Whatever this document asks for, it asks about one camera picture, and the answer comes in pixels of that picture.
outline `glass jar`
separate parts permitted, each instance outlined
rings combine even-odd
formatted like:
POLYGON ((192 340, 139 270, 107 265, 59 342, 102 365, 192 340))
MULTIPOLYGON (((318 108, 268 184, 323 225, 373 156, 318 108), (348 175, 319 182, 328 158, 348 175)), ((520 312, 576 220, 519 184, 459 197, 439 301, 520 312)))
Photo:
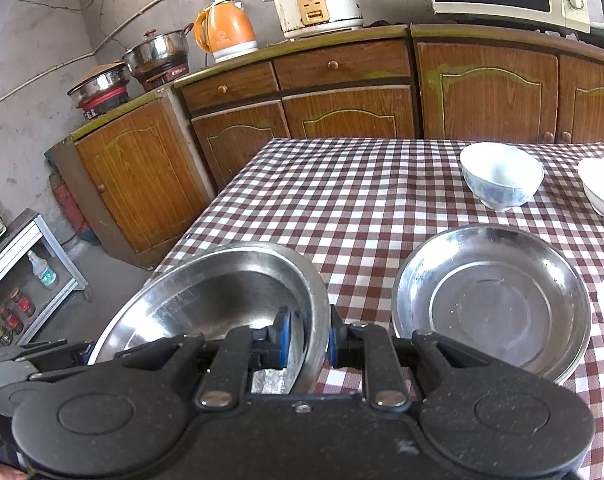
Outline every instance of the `glass jar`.
POLYGON ((13 342, 13 332, 7 327, 0 325, 0 343, 4 346, 9 346, 13 342))
POLYGON ((22 329, 24 329, 24 323, 21 322, 20 318, 17 317, 5 306, 0 308, 0 317, 4 320, 7 327, 9 327, 13 331, 13 333, 15 333, 15 335, 19 335, 22 333, 22 329))
POLYGON ((27 317, 33 316, 35 313, 35 306, 31 303, 31 300, 27 298, 19 288, 16 288, 11 294, 11 299, 13 303, 15 303, 18 308, 23 311, 24 315, 27 317))

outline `rice cooker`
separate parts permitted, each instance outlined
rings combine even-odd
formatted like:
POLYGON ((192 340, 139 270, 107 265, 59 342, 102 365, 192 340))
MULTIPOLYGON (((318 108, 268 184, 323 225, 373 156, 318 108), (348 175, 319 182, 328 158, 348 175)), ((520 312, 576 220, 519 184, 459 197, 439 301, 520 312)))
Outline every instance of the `rice cooker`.
POLYGON ((288 39, 359 28, 364 23, 357 0, 262 1, 275 3, 279 24, 288 39))

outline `white conduit pipe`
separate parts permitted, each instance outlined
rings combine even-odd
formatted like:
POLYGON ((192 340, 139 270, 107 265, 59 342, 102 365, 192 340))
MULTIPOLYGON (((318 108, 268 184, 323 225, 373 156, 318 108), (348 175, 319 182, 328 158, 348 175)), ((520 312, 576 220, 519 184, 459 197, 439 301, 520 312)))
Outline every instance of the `white conduit pipe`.
POLYGON ((132 22, 134 19, 136 19, 138 16, 142 16, 142 14, 144 14, 148 9, 150 9, 151 7, 153 7, 155 4, 160 3, 162 0, 153 0, 151 3, 149 3, 148 5, 142 7, 140 10, 138 10, 138 12, 136 12, 135 14, 133 14, 133 16, 131 16, 128 20, 126 20, 124 23, 122 23, 119 27, 117 27, 115 30, 113 30, 113 32, 111 32, 106 38, 104 38, 102 40, 102 42, 95 47, 95 49, 93 49, 91 52, 88 52, 86 54, 82 54, 82 56, 78 56, 75 57, 73 59, 70 59, 69 61, 64 61, 63 63, 60 63, 58 65, 52 66, 51 68, 49 68, 48 70, 45 70, 44 72, 37 74, 36 76, 33 76, 31 79, 29 79, 28 81, 25 81, 24 83, 22 83, 20 86, 16 86, 13 90, 11 90, 10 92, 7 92, 6 94, 4 94, 2 97, 0 97, 0 103, 2 101, 4 101, 5 99, 8 99, 9 97, 11 97, 13 94, 15 94, 16 92, 19 92, 20 90, 22 90, 25 86, 30 85, 31 83, 33 83, 34 81, 37 81, 38 79, 44 77, 45 75, 50 74, 51 72, 55 72, 55 70, 59 70, 62 67, 65 67, 67 65, 73 64, 77 61, 80 61, 82 59, 86 59, 88 57, 91 56, 95 56, 95 54, 113 37, 115 36, 119 31, 121 31, 124 27, 126 27, 130 22, 132 22))

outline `floor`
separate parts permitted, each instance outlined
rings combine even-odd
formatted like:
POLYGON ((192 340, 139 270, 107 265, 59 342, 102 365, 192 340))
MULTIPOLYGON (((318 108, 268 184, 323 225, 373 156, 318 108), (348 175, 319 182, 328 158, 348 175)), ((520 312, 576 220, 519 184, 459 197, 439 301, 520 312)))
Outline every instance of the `floor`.
POLYGON ((111 258, 101 246, 88 244, 74 263, 89 282, 93 300, 88 303, 82 292, 72 292, 39 330, 35 341, 96 340, 151 274, 111 258))

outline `microwave knob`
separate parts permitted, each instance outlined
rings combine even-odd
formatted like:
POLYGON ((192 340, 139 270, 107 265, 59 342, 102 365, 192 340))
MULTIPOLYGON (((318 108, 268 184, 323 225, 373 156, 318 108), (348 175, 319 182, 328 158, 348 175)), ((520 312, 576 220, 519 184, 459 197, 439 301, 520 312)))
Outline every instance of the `microwave knob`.
POLYGON ((575 10, 582 10, 584 8, 584 0, 568 0, 568 2, 575 10))

